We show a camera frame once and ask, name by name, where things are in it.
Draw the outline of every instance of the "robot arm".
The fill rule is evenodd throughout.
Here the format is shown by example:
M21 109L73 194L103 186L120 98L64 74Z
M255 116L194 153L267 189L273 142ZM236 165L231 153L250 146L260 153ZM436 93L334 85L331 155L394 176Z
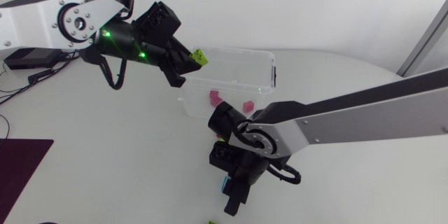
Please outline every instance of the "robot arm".
M124 6L115 0L14 0L0 5L0 50L84 49Z
M154 3L129 24L124 20L133 7L134 0L10 1L0 5L0 50L79 50L84 61L100 66L116 90L123 84L127 60L151 64L160 67L171 86L181 87L181 74L201 69L205 56L192 54L174 38L181 22L168 6ZM117 83L102 55L122 59Z
M209 121L223 141L215 143L209 159L228 172L223 186L230 196L225 212L237 213L266 170L298 184L300 174L286 163L310 144L448 133L447 98L448 69L442 69L314 104L275 102L250 118L223 102Z

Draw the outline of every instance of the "black cable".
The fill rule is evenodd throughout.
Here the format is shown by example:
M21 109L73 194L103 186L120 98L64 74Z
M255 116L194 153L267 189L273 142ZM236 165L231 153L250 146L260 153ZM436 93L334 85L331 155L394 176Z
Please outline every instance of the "black cable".
M31 88L32 86L34 86L37 83L40 83L48 78L53 77L55 74L59 73L61 70L63 70L66 66L68 66L70 64L71 61L77 59L78 57L75 57L75 54L78 52L78 50L75 50L74 52L70 52L70 54L72 54L72 56L70 57L69 60L67 60L60 68L58 69L54 69L54 73L50 74L49 76L46 76L38 81L36 81L35 83L29 84L27 86L21 87L16 89L17 92L13 93L13 94L7 94L4 95L2 97L0 97L0 99L7 97L6 99L4 99L3 101L0 101L0 105L4 104L5 102L9 101L10 99L14 98L16 95L23 93L24 91L28 90L29 88Z
M294 168L290 167L287 164L284 165L283 169L285 170L285 172L288 172L289 174L294 175L294 178L291 178L291 177L288 177L288 176L285 176L285 175L279 173L278 171L276 171L271 166L268 166L266 170L270 174L272 174L272 175L276 176L277 178L279 178L280 180L286 181L288 183L292 183L294 185L300 184L300 182L302 180L302 177L301 177L301 175L300 175L300 173L298 171L296 171Z
M6 69L5 69L5 62L3 62L3 64L1 65L3 67L3 71L0 73L0 76L4 73L6 73Z
M8 131L7 131L7 133L6 133L6 137L5 137L5 139L7 139L8 136L9 136L9 129L10 129L11 127L10 127L10 125L9 125L8 119L6 119L6 117L4 117L3 115L0 115L0 116L1 116L3 119L5 119L6 123L8 124Z
M121 66L120 66L120 73L118 74L118 80L117 80L117 83L114 83L111 68L109 67L109 64L107 63L107 59L105 57L101 57L101 62L99 63L99 67L101 68L101 70L104 74L104 77L106 78L107 83L114 90L119 90L123 86L123 83L125 82L126 65L127 65L127 60L122 59Z

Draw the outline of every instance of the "clear plastic container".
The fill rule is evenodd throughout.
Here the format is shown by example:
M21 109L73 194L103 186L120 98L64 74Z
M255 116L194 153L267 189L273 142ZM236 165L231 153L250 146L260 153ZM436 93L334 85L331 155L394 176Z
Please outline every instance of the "clear plastic container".
M246 116L264 108L265 96L274 91L275 57L270 52L231 48L201 48L209 63L199 71L183 75L186 82L180 89L187 114L210 118L215 107L210 91ZM245 102L253 102L252 111L243 112Z

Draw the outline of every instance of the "black device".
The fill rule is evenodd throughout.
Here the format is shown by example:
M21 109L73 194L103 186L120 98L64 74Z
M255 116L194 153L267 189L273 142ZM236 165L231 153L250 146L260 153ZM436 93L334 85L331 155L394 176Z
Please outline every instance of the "black device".
M62 51L47 48L23 48L16 50L4 61L11 70L33 69L39 67L51 68L59 61L57 58Z
M177 88L186 81L181 74L201 69L202 66L189 57L191 52L174 38L181 21L172 9L162 2L155 2L129 24L124 20L132 15L134 0L116 1L125 5L127 16L117 15L110 20L99 30L95 44L80 52L84 61L100 66L113 89L120 89L123 85L127 60L160 67L169 84ZM102 55L122 59L116 83Z

